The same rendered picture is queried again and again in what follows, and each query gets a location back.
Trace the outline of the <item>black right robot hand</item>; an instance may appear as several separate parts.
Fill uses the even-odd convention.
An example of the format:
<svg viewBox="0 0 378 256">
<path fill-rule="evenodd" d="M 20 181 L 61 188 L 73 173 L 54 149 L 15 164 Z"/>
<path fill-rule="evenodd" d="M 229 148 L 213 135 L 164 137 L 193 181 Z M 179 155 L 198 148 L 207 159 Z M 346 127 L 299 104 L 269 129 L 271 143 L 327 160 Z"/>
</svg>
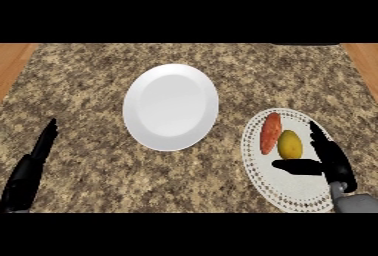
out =
<svg viewBox="0 0 378 256">
<path fill-rule="evenodd" d="M 339 146 L 330 140 L 318 124 L 311 121 L 311 145 L 320 160 L 287 159 L 275 160 L 272 166 L 293 175 L 325 176 L 328 184 L 340 182 L 346 193 L 358 189 L 358 182 L 349 158 Z"/>
</svg>

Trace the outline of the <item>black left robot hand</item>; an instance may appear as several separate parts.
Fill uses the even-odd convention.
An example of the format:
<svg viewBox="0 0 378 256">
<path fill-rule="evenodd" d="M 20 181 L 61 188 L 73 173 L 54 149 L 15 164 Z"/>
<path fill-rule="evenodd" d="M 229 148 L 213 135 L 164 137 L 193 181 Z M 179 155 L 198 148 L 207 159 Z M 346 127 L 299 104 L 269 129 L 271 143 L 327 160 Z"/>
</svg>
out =
<svg viewBox="0 0 378 256">
<path fill-rule="evenodd" d="M 17 164 L 0 198 L 0 213 L 29 212 L 39 191 L 43 167 L 58 137 L 57 119 L 52 119 L 33 151 Z"/>
</svg>

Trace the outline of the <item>yellow lemon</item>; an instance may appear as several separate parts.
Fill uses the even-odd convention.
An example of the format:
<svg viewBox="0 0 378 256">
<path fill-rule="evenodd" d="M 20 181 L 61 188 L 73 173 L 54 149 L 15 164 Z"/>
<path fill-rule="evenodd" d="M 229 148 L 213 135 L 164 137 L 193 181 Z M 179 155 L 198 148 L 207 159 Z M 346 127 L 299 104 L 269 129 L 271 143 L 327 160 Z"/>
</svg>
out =
<svg viewBox="0 0 378 256">
<path fill-rule="evenodd" d="M 300 159 L 303 155 L 303 144 L 297 133 L 286 130 L 278 140 L 278 153 L 283 159 Z"/>
</svg>

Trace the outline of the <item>white round lace placemat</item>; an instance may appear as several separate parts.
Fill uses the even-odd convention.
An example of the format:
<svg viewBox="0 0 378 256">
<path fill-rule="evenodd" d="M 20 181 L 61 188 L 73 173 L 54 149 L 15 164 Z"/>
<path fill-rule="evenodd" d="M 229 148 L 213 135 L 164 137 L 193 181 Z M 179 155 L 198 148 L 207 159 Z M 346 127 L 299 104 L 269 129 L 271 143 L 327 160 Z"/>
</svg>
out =
<svg viewBox="0 0 378 256">
<path fill-rule="evenodd" d="M 260 150 L 260 132 L 268 116 L 281 115 L 284 130 L 293 130 L 303 144 L 305 159 L 320 160 L 311 145 L 311 124 L 314 120 L 305 113 L 290 108 L 269 108 L 250 119 L 241 137 L 241 155 L 252 183 L 265 199 L 289 213 L 324 213 L 334 209 L 330 185 L 325 175 L 293 175 L 275 168 L 272 162 L 281 158 L 278 147 L 268 155 Z"/>
</svg>

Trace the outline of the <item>white oval plate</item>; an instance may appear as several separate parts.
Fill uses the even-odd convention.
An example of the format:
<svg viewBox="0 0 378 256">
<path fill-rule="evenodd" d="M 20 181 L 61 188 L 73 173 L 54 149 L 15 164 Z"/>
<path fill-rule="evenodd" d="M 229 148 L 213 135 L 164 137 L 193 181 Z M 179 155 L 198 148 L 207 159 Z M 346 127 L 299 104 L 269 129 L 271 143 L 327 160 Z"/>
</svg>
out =
<svg viewBox="0 0 378 256">
<path fill-rule="evenodd" d="M 207 136 L 219 116 L 219 93 L 206 73 L 187 64 L 145 71 L 125 96 L 123 118 L 136 141 L 157 151 L 178 151 Z"/>
</svg>

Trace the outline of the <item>orange sweet potato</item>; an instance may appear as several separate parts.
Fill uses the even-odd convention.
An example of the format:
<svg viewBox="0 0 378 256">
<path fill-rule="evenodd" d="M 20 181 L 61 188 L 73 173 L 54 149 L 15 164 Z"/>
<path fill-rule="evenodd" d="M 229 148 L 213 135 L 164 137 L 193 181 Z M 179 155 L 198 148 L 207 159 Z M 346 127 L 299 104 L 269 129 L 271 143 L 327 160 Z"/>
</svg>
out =
<svg viewBox="0 0 378 256">
<path fill-rule="evenodd" d="M 281 114 L 272 112 L 265 120 L 260 131 L 260 151 L 268 155 L 275 147 L 283 133 Z"/>
</svg>

